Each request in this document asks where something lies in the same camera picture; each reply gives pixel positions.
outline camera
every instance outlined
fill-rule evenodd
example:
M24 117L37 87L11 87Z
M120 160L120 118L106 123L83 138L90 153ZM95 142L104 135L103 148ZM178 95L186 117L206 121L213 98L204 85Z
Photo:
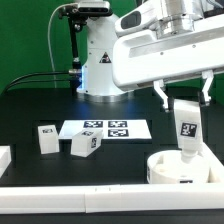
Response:
M100 17L112 15L109 2L103 1L84 1L77 5L77 10L80 14L88 17Z

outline cable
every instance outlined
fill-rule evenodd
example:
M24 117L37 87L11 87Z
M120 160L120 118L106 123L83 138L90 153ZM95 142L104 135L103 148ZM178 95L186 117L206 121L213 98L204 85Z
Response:
M19 78L14 79L12 82L10 82L4 88L4 90L2 91L2 94L5 94L9 88L11 88L14 85L17 85L17 83L22 83L22 82L19 82L19 81L21 81L23 79L27 79L27 78L34 77L34 76L48 76L48 75L53 75L55 77L57 75L65 75L65 74L69 74L69 72L67 72L67 71L62 71L62 72L43 72L43 73L32 73L32 74L24 75L24 76L21 76Z
M51 68L52 68L52 71L55 72L55 63L54 63L54 58L53 58L53 54L52 54L52 48L51 48L51 26L52 26L52 21L53 21L53 18L56 14L56 12L63 8L63 7L66 7L66 6L70 6L70 5L74 5L74 3L70 3L70 4L64 4L64 5L60 5L58 6L54 11L53 13L51 14L51 17L50 17L50 20L48 22L48 30L47 30L47 41L48 41L48 49L49 49L49 54L50 54L50 60L51 60Z
M34 83L34 82L65 82L65 81L70 81L70 79L28 80L28 81L17 82L17 83L8 85L7 88L5 88L4 91L2 92L2 95L5 94L13 86L20 85L20 84Z

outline cylindrical object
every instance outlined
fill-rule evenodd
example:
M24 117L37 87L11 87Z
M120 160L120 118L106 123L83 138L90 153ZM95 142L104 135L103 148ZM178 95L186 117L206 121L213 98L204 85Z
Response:
M155 6L157 19L149 28L158 39L194 31L194 21L203 18L201 0L160 0Z
M199 155L190 163L184 163L179 150L153 154L147 167L150 184L207 183L210 170L208 162Z

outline black cable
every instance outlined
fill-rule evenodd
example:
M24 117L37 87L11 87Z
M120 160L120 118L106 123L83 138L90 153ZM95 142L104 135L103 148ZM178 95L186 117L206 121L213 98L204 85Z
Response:
M62 71L62 72L39 72L39 73L32 73L32 74L28 74L28 75L24 75L24 76L21 76L21 77L19 77L19 78L16 78L16 79L14 79L11 83L9 83L4 89L3 89L3 91L2 91L2 95L3 94L5 94L7 91L8 91L8 89L10 89L12 86L15 86L16 85L16 83L18 83L18 84L22 84L22 83L25 83L25 82L19 82L19 81L21 81L21 80L23 80L23 79L26 79L26 78L30 78L30 77L34 77L34 76L48 76L48 75L53 75L53 76L55 76L55 75L65 75L65 74L69 74L69 72L68 71ZM56 81L57 79L53 79L53 80L33 80L33 81L40 81L40 82L54 82L54 81Z
M5 94L13 86L20 85L20 84L33 83L33 82L65 82L65 81L68 82L70 81L70 79L28 80L28 81L16 82L16 83L12 83L8 85L7 88L5 88L4 91L2 92L2 95Z

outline black and white pattern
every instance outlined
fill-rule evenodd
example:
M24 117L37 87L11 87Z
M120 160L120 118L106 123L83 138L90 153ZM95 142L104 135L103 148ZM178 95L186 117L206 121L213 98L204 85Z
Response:
M103 121L85 121L84 128L102 128Z
M96 148L97 138L92 139L91 148Z
M180 184L192 184L193 180L180 180Z
M44 134L49 134L49 133L52 133L52 132L53 132L52 129L44 129L44 130L43 130L43 133L44 133Z
M109 128L127 128L128 122L127 121L108 121Z
M128 129L109 129L108 137L128 137Z
M180 132L181 136L195 138L196 132L197 132L196 124L185 123L185 122L182 123L181 132Z
M94 132L90 132L90 131L85 131L82 133L82 135L85 135L85 136L91 136Z

